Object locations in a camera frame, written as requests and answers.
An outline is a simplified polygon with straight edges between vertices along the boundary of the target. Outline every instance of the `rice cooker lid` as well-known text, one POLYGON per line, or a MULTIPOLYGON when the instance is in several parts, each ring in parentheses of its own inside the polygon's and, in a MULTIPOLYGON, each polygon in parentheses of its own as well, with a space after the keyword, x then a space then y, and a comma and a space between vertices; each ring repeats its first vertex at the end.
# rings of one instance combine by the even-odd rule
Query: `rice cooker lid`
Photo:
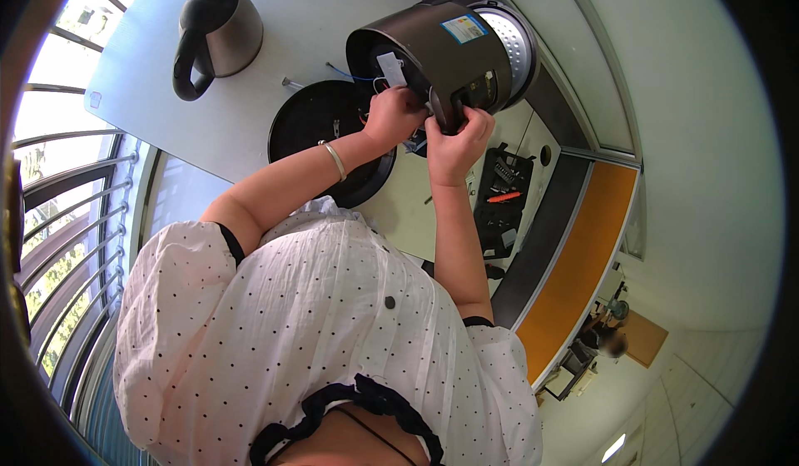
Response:
POLYGON ((520 101, 538 73, 538 44, 524 17, 504 3, 485 0, 469 5, 502 41, 511 63, 511 97, 505 108, 520 101))

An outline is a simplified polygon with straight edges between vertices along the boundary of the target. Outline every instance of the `black round lid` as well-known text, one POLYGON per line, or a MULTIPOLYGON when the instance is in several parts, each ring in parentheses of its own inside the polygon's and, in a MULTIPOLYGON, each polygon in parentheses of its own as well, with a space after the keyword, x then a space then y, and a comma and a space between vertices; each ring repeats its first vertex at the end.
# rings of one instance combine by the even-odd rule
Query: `black round lid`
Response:
MULTIPOLYGON (((334 123, 339 135, 364 129, 360 118, 369 111, 369 95, 357 92, 349 81, 320 81, 294 93, 277 112, 269 132, 269 162, 283 159, 318 144, 335 140, 334 123)), ((394 167, 396 148, 384 156, 355 168, 340 181, 316 197, 330 195, 338 206, 353 208, 375 195, 394 167)))
POLYGON ((181 12, 181 27, 214 32, 233 17, 238 4, 239 0, 189 0, 181 12))

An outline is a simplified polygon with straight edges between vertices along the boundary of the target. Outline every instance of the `white blouse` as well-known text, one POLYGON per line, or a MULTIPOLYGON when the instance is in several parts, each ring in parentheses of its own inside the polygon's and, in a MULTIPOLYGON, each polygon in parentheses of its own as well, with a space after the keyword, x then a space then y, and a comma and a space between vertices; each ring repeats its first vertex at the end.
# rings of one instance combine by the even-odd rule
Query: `white blouse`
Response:
POLYGON ((165 465, 249 464, 264 427, 295 426, 306 396, 358 373, 410 403, 442 464, 528 465, 542 441, 525 361, 513 332, 465 327, 357 213, 300 211, 238 269, 217 224, 150 239, 122 299, 114 390, 131 441, 165 465))

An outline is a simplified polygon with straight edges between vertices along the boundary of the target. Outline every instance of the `silver bangle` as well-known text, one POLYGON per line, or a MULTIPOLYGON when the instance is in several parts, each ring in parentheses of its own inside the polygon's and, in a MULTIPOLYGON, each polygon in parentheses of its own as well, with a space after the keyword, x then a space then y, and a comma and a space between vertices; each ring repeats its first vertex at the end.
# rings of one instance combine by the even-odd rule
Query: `silver bangle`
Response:
POLYGON ((333 161, 335 161, 335 165, 338 167, 339 173, 341 174, 341 180, 339 181, 345 181, 347 179, 347 172, 345 171, 345 165, 342 164, 339 155, 335 153, 326 140, 320 140, 317 145, 325 146, 328 149, 328 152, 333 156, 333 161))

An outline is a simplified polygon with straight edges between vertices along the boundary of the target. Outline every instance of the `woman's right hand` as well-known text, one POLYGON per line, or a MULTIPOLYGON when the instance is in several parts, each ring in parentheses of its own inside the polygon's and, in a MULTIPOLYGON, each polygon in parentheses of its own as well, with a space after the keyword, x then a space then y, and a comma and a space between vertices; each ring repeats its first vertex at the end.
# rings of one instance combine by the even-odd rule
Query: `woman's right hand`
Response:
POLYGON ((494 132, 494 117, 480 109, 464 106, 466 122, 455 136, 441 133, 435 117, 424 122, 427 133, 427 169, 432 186, 462 186, 466 174, 486 151, 494 132))

